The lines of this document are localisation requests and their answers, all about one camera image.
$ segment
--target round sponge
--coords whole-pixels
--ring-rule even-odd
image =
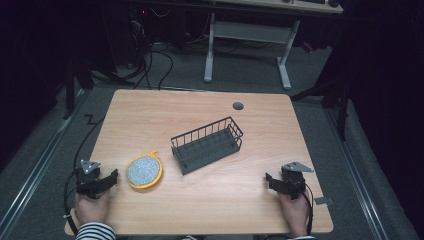
[[[140,155],[131,160],[127,166],[127,180],[134,189],[153,186],[162,176],[162,163],[154,154]]]

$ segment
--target human hand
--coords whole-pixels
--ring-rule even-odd
[[[110,189],[103,192],[99,199],[91,199],[75,193],[75,213],[81,225],[89,222],[104,223],[108,212]]]
[[[294,237],[308,235],[306,231],[306,221],[308,220],[309,205],[306,199],[300,195],[291,200],[289,195],[278,193],[281,204],[283,205],[283,216],[289,224],[290,231]]]

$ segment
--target desk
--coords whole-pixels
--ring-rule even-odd
[[[235,110],[234,102],[244,109]],[[170,139],[227,116],[244,133],[240,151],[183,176]],[[125,167],[152,150],[163,176],[136,192],[126,182]],[[293,161],[313,168],[290,98],[254,93],[118,90],[91,161],[102,163],[102,178],[119,171],[107,219],[118,235],[288,232],[265,172],[279,178],[281,166]],[[315,198],[322,197],[316,174],[304,177]],[[332,228],[327,206],[316,205],[312,231]]]
[[[338,7],[331,7],[328,2],[325,4],[316,4],[303,1],[290,1],[284,3],[281,0],[217,0],[216,2],[224,2],[231,4],[251,5],[255,7],[270,7],[280,9],[290,9],[297,11],[312,11],[320,13],[342,13],[343,9]],[[300,20],[295,20],[293,26],[289,27],[274,27],[256,24],[244,24],[226,21],[215,21],[215,14],[211,14],[211,21],[209,27],[209,47],[206,56],[205,65],[205,82],[212,81],[213,73],[213,44],[215,37],[234,38],[241,40],[252,40],[284,44],[284,50],[281,57],[277,58],[277,66],[280,72],[281,82],[283,88],[286,90],[291,89],[289,76],[286,69],[286,61],[296,37],[296,33],[300,24]]]

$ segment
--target black wire basket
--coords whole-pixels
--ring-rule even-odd
[[[226,117],[171,138],[183,175],[240,150],[243,132]]]

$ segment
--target black and white striped sleeve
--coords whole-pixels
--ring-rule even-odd
[[[115,231],[103,223],[86,223],[82,225],[77,234],[76,240],[115,240]]]

